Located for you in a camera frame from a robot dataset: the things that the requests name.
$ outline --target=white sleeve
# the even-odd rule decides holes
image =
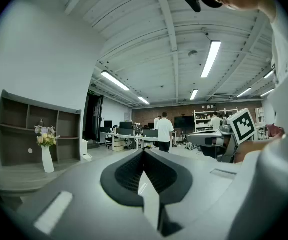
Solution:
[[[174,132],[173,124],[169,121],[169,132]]]

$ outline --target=white wall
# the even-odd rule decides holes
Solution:
[[[104,98],[101,127],[104,127],[104,121],[113,121],[113,126],[120,126],[120,122],[125,120],[125,113],[130,113],[130,119],[132,120],[132,111],[129,107],[109,98]],[[104,134],[100,135],[100,143],[105,143]]]
[[[275,123],[275,111],[271,103],[267,98],[262,101],[262,106],[264,109],[265,123],[267,125],[272,125]]]
[[[54,0],[15,0],[0,18],[0,97],[82,110],[105,40]],[[82,136],[83,120],[80,135]]]

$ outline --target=ceiling light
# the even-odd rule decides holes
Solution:
[[[263,96],[265,96],[266,94],[269,94],[269,93],[271,93],[271,92],[273,92],[273,91],[274,91],[274,89],[272,89],[272,90],[269,90],[268,92],[266,92],[266,93],[262,94],[262,95],[261,95],[261,97],[263,97]]]
[[[195,99],[195,96],[196,96],[196,94],[198,94],[198,91],[199,91],[198,89],[193,90],[192,96],[190,97],[191,101]]]
[[[246,94],[249,90],[251,90],[252,88],[248,88],[247,90],[243,91],[240,95],[238,95],[236,98],[241,97],[242,95]]]
[[[130,89],[127,88],[124,84],[122,84],[119,80],[117,80],[114,76],[112,76],[109,72],[107,72],[106,70],[104,70],[101,75],[105,78],[107,78],[108,80],[112,81],[114,84],[118,85],[119,87],[121,87],[123,90],[125,91],[129,91]]]
[[[207,61],[206,61],[203,73],[200,76],[201,78],[207,78],[208,77],[208,75],[212,69],[212,66],[215,62],[216,56],[219,53],[220,46],[221,46],[220,41],[212,41],[210,43],[210,49],[209,49]]]
[[[147,105],[150,105],[150,103],[148,101],[146,101],[145,99],[143,99],[142,97],[138,97],[142,102],[144,102]]]
[[[269,78],[272,74],[274,73],[274,70],[272,70],[271,72],[269,72],[266,76],[264,76],[264,78]]]

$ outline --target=flower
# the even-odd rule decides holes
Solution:
[[[49,130],[46,127],[42,127],[40,133],[41,134],[47,134],[49,132]]]

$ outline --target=white vase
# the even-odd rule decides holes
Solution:
[[[46,173],[52,173],[54,172],[54,166],[53,161],[50,153],[50,147],[49,146],[41,146],[42,148],[42,159],[43,159],[43,166],[44,171]]]

